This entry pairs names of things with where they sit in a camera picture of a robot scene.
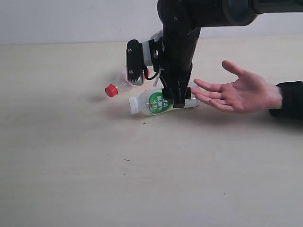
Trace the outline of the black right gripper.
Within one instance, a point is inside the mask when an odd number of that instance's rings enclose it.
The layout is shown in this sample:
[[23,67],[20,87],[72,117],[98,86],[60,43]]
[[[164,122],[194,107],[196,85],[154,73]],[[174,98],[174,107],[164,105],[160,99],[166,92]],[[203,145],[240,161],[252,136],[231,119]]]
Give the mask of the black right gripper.
[[173,99],[173,108],[183,108],[185,106],[185,96],[192,68],[193,64],[190,63],[189,68],[185,70],[179,67],[161,70],[162,96],[164,99]]

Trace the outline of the black sleeved forearm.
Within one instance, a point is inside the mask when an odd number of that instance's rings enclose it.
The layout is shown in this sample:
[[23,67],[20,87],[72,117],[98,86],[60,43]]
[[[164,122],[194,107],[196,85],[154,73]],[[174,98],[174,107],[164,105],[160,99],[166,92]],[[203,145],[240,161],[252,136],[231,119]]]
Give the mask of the black sleeved forearm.
[[270,109],[273,117],[303,119],[303,82],[284,82],[277,84],[282,94],[282,107]]

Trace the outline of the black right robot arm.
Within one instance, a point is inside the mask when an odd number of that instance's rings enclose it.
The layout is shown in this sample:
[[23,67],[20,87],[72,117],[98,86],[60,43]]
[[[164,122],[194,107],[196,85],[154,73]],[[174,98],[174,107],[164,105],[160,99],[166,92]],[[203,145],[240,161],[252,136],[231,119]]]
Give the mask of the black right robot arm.
[[247,26],[264,13],[302,12],[301,0],[160,0],[162,36],[155,41],[153,64],[160,70],[163,96],[174,108],[189,99],[192,58],[202,28]]

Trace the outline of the person's open hand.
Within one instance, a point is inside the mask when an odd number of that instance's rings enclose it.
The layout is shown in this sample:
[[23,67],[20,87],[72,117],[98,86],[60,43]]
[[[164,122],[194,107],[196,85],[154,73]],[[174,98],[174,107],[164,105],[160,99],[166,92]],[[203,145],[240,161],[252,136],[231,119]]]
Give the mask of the person's open hand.
[[191,92],[196,99],[222,112],[236,114],[282,108],[283,97],[279,87],[267,83],[261,76],[230,61],[224,60],[222,67],[238,79],[225,84],[195,79],[194,83],[199,88],[192,88]]

